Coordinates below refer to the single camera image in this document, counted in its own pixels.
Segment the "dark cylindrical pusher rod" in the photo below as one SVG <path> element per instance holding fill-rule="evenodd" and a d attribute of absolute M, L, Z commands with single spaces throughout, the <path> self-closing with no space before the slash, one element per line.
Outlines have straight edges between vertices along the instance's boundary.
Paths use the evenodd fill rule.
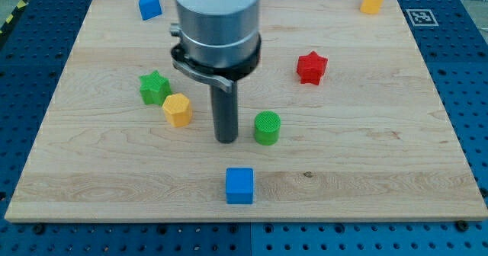
<path fill-rule="evenodd" d="M 232 143 L 238 136 L 238 91 L 235 81 L 218 88 L 210 87 L 215 138 L 221 143 Z"/>

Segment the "black clamp ring with lever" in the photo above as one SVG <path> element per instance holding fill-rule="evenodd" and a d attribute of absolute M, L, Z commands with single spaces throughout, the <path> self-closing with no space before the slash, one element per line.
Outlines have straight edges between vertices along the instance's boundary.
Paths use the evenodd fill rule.
<path fill-rule="evenodd" d="M 235 90 L 233 86 L 251 74 L 261 57 L 261 37 L 251 34 L 250 40 L 224 45 L 201 44 L 187 37 L 179 24 L 169 28 L 180 42 L 171 49 L 172 64 L 187 77 L 225 93 Z"/>

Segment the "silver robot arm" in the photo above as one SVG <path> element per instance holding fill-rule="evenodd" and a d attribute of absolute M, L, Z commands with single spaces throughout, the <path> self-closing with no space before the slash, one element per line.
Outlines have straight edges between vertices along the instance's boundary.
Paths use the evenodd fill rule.
<path fill-rule="evenodd" d="M 173 66 L 208 85 L 215 138 L 231 143 L 238 136 L 238 84 L 261 56 L 260 0 L 175 0 L 179 38 L 171 50 Z"/>

